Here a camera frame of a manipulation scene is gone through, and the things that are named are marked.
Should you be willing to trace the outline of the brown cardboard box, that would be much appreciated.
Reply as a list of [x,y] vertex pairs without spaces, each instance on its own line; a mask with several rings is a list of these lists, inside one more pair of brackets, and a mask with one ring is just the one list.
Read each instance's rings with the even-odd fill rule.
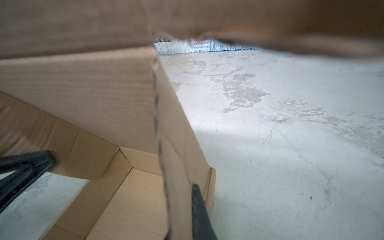
[[43,240],[193,240],[211,168],[154,39],[384,53],[383,1],[1,1],[1,157],[49,151],[87,183]]

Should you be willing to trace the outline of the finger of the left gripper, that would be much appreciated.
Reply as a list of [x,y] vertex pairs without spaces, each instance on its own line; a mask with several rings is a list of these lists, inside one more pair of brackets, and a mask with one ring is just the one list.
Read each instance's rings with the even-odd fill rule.
[[54,156],[45,150],[1,157],[1,174],[8,174],[1,179],[1,212],[55,164]]

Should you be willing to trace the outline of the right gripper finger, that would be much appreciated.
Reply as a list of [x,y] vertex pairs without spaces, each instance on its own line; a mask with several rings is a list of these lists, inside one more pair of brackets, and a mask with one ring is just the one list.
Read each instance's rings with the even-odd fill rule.
[[192,186],[192,220],[194,240],[217,240],[205,201],[197,184]]

